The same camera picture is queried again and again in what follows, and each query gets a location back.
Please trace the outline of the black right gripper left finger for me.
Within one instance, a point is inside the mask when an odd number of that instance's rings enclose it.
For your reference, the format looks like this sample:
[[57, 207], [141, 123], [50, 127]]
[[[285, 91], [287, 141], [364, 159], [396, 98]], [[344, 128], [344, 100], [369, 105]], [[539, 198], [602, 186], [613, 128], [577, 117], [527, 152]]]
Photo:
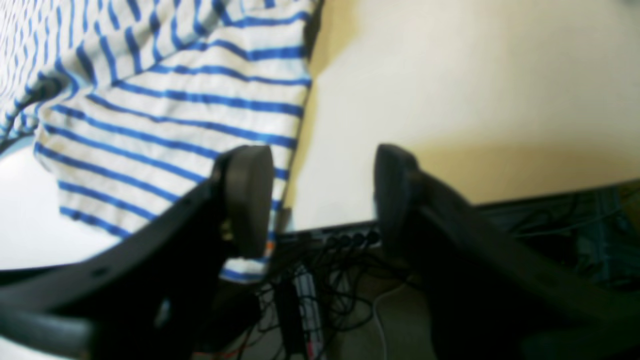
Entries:
[[187, 360], [232, 256], [268, 241], [274, 160], [240, 146], [123, 243], [70, 265], [1, 272], [1, 336], [76, 360]]

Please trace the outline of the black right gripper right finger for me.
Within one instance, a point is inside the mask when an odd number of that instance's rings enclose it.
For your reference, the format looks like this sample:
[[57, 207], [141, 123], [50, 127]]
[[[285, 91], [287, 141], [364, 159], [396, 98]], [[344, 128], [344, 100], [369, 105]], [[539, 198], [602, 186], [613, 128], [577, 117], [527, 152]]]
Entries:
[[637, 360], [639, 299], [513, 239], [407, 150], [378, 145], [382, 248], [419, 275], [439, 360]]

